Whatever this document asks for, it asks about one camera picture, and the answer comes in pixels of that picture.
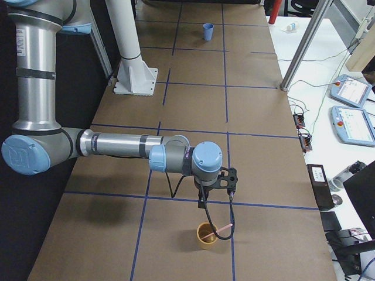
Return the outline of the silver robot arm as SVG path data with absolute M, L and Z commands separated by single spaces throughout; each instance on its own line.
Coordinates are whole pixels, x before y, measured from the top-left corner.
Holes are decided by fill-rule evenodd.
M 162 173 L 193 176 L 199 207 L 224 179 L 222 151 L 205 141 L 190 145 L 183 135 L 172 137 L 99 133 L 64 128 L 55 118 L 56 35 L 86 35 L 93 16 L 89 1 L 8 1 L 16 25 L 18 120 L 1 153 L 14 171 L 33 176 L 68 159 L 105 155 L 146 159 Z

